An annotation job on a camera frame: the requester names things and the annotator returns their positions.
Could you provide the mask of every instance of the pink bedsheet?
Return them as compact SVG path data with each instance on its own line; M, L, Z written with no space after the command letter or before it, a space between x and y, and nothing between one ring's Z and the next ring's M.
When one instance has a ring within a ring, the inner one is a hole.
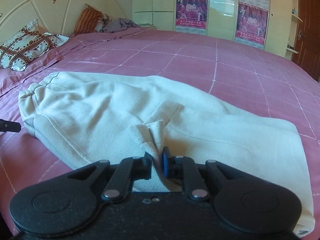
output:
M56 51L49 51L23 73L5 70L5 75L11 76L1 83L0 118L23 125L18 108L19 91L49 73L79 71L160 75L192 85L254 114L286 119L297 126L301 135L314 198L316 228L304 239L318 240L319 84L291 61L232 41L169 31L130 31L83 34ZM0 211L9 228L16 232L8 212L14 194L70 168L29 136L24 127L18 134L0 135L0 157Z

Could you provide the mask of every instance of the door handle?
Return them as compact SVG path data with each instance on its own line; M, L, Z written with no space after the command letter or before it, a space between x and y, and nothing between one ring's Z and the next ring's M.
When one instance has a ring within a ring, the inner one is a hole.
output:
M306 37L306 35L303 35L303 34L302 34L302 30L299 30L299 33L298 33L298 41L301 40L301 36Z

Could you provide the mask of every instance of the folded cloth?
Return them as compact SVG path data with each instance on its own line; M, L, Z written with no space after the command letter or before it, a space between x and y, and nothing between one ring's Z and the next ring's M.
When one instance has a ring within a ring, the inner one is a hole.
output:
M128 27L140 27L139 25L135 24L130 19L125 18L117 18L112 22L109 22L104 28L100 30L101 33L115 33L125 31Z
M314 229L308 166L296 127L236 108L163 77L52 73L19 93L28 133L73 169L101 159L119 163L145 151L152 179L136 191L176 191L159 169L163 146L196 163L215 159L293 191L302 203L295 233Z

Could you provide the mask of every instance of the metal rivet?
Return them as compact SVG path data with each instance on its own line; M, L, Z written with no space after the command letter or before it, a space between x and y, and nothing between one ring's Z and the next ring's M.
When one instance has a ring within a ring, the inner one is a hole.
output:
M110 199L117 198L120 196L120 192L115 189L108 189L103 194L106 198L110 198Z
M150 203L151 203L151 199L145 198L144 200L142 200L142 203L144 203L144 204L150 204Z
M204 198L208 195L208 192L204 189L195 189L191 194L194 198Z

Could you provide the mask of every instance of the patterned pillowcase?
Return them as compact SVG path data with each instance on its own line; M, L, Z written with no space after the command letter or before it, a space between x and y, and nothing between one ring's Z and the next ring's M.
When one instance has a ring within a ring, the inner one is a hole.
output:
M102 17L102 12L97 11L89 4L85 4L86 8L80 14L80 17L76 23L76 27L71 37L74 37L83 33L94 33L96 26Z
M33 20L0 46L0 66L22 71L35 58L68 39L62 35L39 33L37 20Z
M106 25L111 22L110 17L108 16L108 14L102 14L97 26L96 26L96 30L95 32L98 33L100 32L101 29L103 29L104 27L106 27Z

